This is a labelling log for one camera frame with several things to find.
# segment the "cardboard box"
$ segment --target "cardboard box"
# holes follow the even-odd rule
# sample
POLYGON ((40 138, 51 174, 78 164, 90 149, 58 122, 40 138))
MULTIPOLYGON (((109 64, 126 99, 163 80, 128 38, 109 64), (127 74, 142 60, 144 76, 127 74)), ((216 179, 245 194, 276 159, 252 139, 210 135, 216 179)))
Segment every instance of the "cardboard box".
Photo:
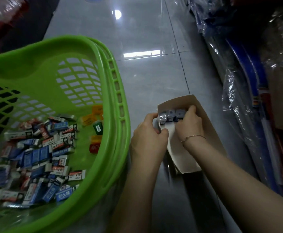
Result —
MULTIPOLYGON (((158 113, 162 113, 170 109, 188 109, 190 105, 196 106, 196 113, 202 118, 203 129, 205 137, 209 144, 211 144, 220 153, 227 156, 227 153, 212 125, 203 107, 194 95, 177 97, 172 100, 163 102, 158 105, 158 113)), ((167 150, 172 158, 176 168, 176 173, 190 173, 200 171, 201 168, 189 152, 182 146, 178 135, 175 131, 176 122, 167 122, 163 125, 159 124, 161 129, 167 128, 169 131, 169 142, 167 150)))

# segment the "pile of erasers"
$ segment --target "pile of erasers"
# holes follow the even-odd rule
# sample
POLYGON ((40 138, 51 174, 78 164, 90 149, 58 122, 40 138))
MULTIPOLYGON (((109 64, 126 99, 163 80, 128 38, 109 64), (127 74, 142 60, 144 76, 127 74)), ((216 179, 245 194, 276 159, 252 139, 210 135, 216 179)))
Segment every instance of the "pile of erasers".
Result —
POLYGON ((77 118, 58 114, 23 122, 19 131, 4 133, 1 151, 0 201, 5 208, 31 208, 65 200, 85 178, 85 170, 71 171, 69 154, 76 148, 77 118))
POLYGON ((186 110, 167 110, 159 113, 159 123, 161 125, 168 122, 178 122, 185 116, 186 110))

